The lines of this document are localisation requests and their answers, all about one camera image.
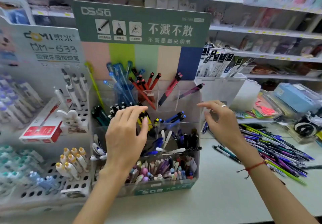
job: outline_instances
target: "clear plastic organizer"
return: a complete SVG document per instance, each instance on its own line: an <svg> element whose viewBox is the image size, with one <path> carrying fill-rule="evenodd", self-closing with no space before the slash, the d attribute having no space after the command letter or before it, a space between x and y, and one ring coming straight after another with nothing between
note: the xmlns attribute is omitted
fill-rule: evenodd
<svg viewBox="0 0 322 224"><path fill-rule="evenodd" d="M167 97L167 99L163 102L161 106L158 105L158 101L163 96L165 92L167 92L167 87L170 84L170 81L159 81L158 84L155 86L155 89L152 91L147 91L148 96L151 98L151 100L154 99L154 105L156 110L154 110L147 101L143 101L142 105L148 106L147 112L151 118L151 123L154 125L154 120L156 118L162 118L163 120L166 120L175 114L179 112L184 112L184 115L186 116L185 119L180 121L179 123L176 123L171 128L168 128L165 131L165 135L167 137L169 131L174 132L176 135L178 135L178 130L182 130L183 133L190 134L192 129L196 129L197 133L199 134L201 129L200 124L200 115L202 112L202 109L197 107L196 104L201 102L201 94L200 91L197 91L195 93L189 94L187 96L184 96L182 98L179 98L180 95L188 92L191 88L195 87L196 84L194 81L180 81L178 85L173 89L173 91L170 93L170 95ZM110 106L115 105L115 103L121 103L119 101L119 95L117 92L111 90L108 86L106 86L106 91L99 91L100 96L102 98L104 109L107 114L109 114ZM135 98L135 100L138 99L138 96L140 94L137 92L137 90L134 88L132 90L132 95ZM92 109L94 106L99 105L99 99L97 96L96 91L94 88L90 90L90 96L89 96L89 104L90 109ZM102 147L106 149L106 142L105 142L105 134L107 131L106 126L99 126L99 124L91 118L91 133L97 134ZM160 124L159 127L154 128L155 131L153 134L149 133L147 136L147 143L146 147L148 148L152 143L159 137L161 137L161 130L165 129L170 126L171 123L163 123ZM197 146L200 146L200 139L197 141ZM178 149L178 145L173 137L170 138L166 150L171 151ZM150 193L157 193L157 192L166 192L166 191L172 191L172 190L178 190L178 189L189 189L191 188L194 183L197 181L199 177L199 151L191 151L191 152L183 152L183 153L177 153L177 154L167 154L167 153L157 153L156 155L149 155L149 156L143 156L140 157L140 160L142 161L150 161L155 160L156 158L167 158L169 156L177 157L177 156L183 156L188 155L192 156L196 162L197 170L194 173L194 178L186 179L186 180L177 180L177 181L149 181L146 183L139 183L135 185L134 183L131 184L125 184L123 188L121 189L119 193L119 197L123 196L130 196L130 195L142 195L142 194L150 194ZM96 176L98 176L98 171L101 169L101 167L104 166L105 161L95 161L95 164L97 164L96 167Z"/></svg>

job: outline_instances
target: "hand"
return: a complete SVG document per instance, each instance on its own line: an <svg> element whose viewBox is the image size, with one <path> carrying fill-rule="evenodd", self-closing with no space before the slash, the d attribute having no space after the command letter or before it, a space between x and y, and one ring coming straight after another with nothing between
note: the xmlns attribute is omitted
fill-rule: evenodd
<svg viewBox="0 0 322 224"><path fill-rule="evenodd" d="M147 106L136 105L116 112L105 135L108 154L106 165L126 174L135 165L147 141L147 117L142 122L140 134L136 135L137 120L144 110L147 110Z"/></svg>
<svg viewBox="0 0 322 224"><path fill-rule="evenodd" d="M227 106L222 107L224 103L219 100L215 100L197 105L211 109L212 112L219 116L219 119L216 122L213 120L209 112L204 112L209 129L220 143L233 150L236 147L236 144L239 142L245 142L239 130L235 113Z"/></svg>

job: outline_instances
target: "bracelet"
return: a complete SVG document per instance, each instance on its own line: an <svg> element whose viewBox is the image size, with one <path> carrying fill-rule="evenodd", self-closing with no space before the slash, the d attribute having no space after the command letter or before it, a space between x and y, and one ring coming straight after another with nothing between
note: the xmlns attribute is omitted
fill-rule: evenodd
<svg viewBox="0 0 322 224"><path fill-rule="evenodd" d="M257 166L263 165L263 164L267 164L267 162L264 160L264 161L262 161L261 163L258 163L258 164L256 164L256 165L251 166L251 167L247 167L247 168L245 168L245 169L242 169L242 170L240 170L240 171L237 171L237 173L242 172L242 171L247 171L247 172L248 172L248 176L247 176L247 177L245 177L245 179L247 179L247 178L249 177L249 172L250 172L252 169L256 168Z"/></svg>

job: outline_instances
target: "white table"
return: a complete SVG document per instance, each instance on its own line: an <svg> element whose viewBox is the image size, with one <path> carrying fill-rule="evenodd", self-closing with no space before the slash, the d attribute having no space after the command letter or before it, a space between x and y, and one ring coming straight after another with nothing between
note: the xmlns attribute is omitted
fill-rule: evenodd
<svg viewBox="0 0 322 224"><path fill-rule="evenodd" d="M276 124L270 125L270 130L314 157L314 164L322 164L322 148L318 144L299 145ZM251 179L244 179L247 173L236 173L243 166L212 149L217 142L210 134L202 137L208 139L201 141L200 178L191 189L116 199L106 223L239 224L271 221ZM303 179L307 186L290 178L281 179L312 215L322 215L322 170L309 170L309 177ZM79 209L47 212L28 219L6 218L2 222L31 224L43 219L47 220L46 224L67 224L73 221Z"/></svg>

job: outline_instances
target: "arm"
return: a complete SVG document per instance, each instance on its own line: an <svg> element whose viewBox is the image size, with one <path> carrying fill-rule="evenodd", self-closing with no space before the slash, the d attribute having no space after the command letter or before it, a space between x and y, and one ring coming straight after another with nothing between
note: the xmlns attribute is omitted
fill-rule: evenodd
<svg viewBox="0 0 322 224"><path fill-rule="evenodd" d="M131 106L119 110L106 132L107 161L99 172L98 181L78 213L73 224L102 224L108 211L147 141L147 118L136 136L139 114L146 106Z"/></svg>
<svg viewBox="0 0 322 224"><path fill-rule="evenodd" d="M257 150L244 140L234 112L222 105L223 103L218 100L198 104L219 115L216 122L209 112L205 112L211 132L239 158L245 167L262 162L263 159ZM250 177L276 224L318 224L317 220L266 165L252 169Z"/></svg>

